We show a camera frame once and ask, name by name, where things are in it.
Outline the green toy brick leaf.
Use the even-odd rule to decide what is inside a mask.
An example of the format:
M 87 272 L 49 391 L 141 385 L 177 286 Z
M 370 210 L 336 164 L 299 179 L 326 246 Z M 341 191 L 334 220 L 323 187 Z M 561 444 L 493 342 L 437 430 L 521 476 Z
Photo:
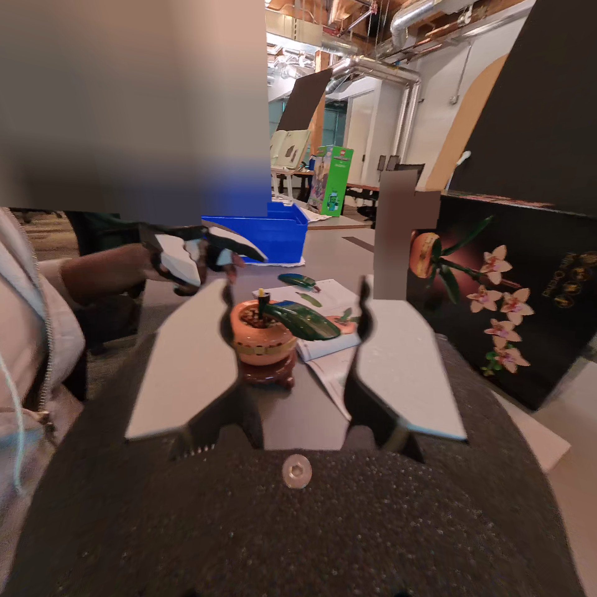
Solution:
M 309 292 L 320 293 L 316 280 L 298 273 L 284 273 L 278 276 L 278 280 L 291 286 L 305 289 Z
M 268 303 L 263 313 L 285 326 L 294 337 L 305 341 L 328 341 L 341 335 L 339 327 L 332 321 L 300 303 Z

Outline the beige board on easel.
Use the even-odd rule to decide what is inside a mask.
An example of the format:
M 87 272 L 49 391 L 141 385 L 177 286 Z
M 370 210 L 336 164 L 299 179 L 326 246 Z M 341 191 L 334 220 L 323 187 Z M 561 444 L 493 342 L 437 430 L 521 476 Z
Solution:
M 311 130 L 277 130 L 271 137 L 272 198 L 290 204 L 293 200 L 292 176 L 300 171 L 310 141 Z M 278 177 L 287 181 L 287 192 L 279 191 Z

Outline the silver ventilation duct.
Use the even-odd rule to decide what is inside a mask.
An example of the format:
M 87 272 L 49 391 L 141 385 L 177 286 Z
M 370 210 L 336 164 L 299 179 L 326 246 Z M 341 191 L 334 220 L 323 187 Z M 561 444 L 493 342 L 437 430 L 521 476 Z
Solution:
M 408 29 L 437 12 L 453 14 L 474 4 L 473 1 L 414 1 L 401 7 L 392 17 L 390 38 L 369 56 L 351 56 L 334 66 L 325 94 L 335 93 L 352 76 L 364 76 L 403 86 L 414 86 L 420 77 L 414 71 L 383 62 L 401 52 L 407 43 Z

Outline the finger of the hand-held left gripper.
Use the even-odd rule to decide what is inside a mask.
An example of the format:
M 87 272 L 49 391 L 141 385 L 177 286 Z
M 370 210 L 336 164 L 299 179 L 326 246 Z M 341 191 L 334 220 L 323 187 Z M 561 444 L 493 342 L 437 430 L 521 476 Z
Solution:
M 207 227 L 207 241 L 213 247 L 220 250 L 229 250 L 240 257 L 246 257 L 260 263 L 268 262 L 268 257 L 263 251 L 248 239 L 229 229 L 217 226 Z
M 168 274 L 179 286 L 201 286 L 202 280 L 196 261 L 186 248 L 182 238 L 167 234 L 156 234 L 159 266 L 162 274 Z

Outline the dark orchid print box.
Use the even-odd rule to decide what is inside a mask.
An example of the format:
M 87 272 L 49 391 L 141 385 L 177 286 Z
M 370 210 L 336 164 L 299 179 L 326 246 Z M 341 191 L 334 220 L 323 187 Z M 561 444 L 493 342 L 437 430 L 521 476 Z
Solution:
M 451 264 L 408 300 L 539 409 L 596 334 L 596 1 L 536 1 L 441 200 Z

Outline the person's left hand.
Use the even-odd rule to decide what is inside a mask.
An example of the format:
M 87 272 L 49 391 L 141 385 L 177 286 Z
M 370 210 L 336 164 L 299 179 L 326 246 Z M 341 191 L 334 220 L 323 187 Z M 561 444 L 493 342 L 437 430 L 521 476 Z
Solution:
M 245 261 L 234 252 L 220 250 L 206 241 L 191 241 L 188 244 L 191 259 L 198 268 L 201 282 L 205 282 L 207 271 L 223 272 L 232 283 L 237 278 L 237 271 L 245 267 Z M 155 254 L 140 244 L 127 245 L 121 256 L 115 258 L 111 269 L 112 286 L 121 290 L 128 290 L 147 280 L 174 284 L 174 292 L 181 296 L 197 294 L 199 288 L 188 282 L 176 282 L 174 275 L 165 266 L 154 266 L 152 257 Z

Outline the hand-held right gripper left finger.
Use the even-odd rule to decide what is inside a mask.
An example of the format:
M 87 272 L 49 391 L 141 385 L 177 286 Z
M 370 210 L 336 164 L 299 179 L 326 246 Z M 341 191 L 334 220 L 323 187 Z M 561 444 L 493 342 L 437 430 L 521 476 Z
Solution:
M 238 379 L 234 349 L 223 337 L 229 283 L 213 280 L 158 328 L 125 439 L 183 430 Z

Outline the toy brick flower pot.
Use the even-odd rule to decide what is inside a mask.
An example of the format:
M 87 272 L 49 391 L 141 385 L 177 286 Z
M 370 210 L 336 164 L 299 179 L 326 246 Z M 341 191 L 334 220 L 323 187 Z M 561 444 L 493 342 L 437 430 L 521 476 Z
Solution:
M 235 349 L 243 380 L 251 386 L 294 387 L 296 341 L 283 323 L 265 313 L 271 294 L 260 288 L 257 297 L 238 303 L 230 313 Z

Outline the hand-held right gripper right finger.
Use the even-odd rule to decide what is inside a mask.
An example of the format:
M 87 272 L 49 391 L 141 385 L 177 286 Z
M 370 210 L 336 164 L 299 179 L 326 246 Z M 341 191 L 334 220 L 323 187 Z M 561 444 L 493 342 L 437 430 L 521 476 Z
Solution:
M 404 300 L 374 297 L 363 276 L 360 343 L 345 384 L 350 427 L 368 428 L 377 449 L 418 450 L 419 436 L 467 444 L 435 333 Z

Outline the blue plastic bin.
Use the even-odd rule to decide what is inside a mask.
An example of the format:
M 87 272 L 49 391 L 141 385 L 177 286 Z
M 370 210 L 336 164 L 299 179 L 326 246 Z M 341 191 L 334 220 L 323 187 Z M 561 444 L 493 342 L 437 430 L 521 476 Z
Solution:
M 265 253 L 269 264 L 292 265 L 302 261 L 309 221 L 297 205 L 272 201 L 267 204 L 266 216 L 203 219 L 248 239 Z

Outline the person's grey hoodie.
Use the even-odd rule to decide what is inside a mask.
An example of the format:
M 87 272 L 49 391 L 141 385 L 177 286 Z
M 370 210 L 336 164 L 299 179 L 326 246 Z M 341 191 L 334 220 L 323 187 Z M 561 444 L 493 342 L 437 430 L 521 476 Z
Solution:
M 85 340 L 61 268 L 39 261 L 16 217 L 1 208 L 1 589 L 32 497 L 83 409 L 65 386 Z

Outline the grey desk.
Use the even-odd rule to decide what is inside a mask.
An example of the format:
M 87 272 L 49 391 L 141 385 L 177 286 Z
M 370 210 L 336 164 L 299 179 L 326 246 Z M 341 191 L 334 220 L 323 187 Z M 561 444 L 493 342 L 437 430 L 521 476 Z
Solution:
M 373 272 L 375 231 L 334 228 L 307 232 L 304 267 L 295 272 L 315 280 L 334 279 L 357 293 L 361 275 Z M 265 416 L 268 448 L 336 448 L 347 421 L 317 384 L 305 365 L 295 369 L 296 386 L 285 398 L 283 392 L 258 391 L 260 412 Z M 542 410 L 522 415 L 522 407 L 502 406 L 531 439 L 541 457 L 552 452 L 553 436 L 571 448 L 550 469 L 548 480 L 555 493 L 577 571 L 587 596 L 596 596 L 596 364 L 584 361 L 576 367 L 563 390 Z

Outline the green toy set box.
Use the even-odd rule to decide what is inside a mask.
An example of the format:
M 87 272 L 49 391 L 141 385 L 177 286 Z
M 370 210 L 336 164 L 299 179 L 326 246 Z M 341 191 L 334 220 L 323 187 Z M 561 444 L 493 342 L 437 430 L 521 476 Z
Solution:
M 354 150 L 329 145 L 318 148 L 307 209 L 327 217 L 338 217 L 344 205 Z

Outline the person's left forearm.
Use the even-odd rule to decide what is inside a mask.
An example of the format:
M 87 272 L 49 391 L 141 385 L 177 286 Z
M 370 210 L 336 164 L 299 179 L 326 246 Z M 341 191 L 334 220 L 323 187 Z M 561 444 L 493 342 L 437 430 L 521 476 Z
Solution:
M 125 247 L 119 247 L 64 260 L 58 272 L 72 302 L 87 306 L 136 285 L 136 277 L 129 276 L 126 256 Z

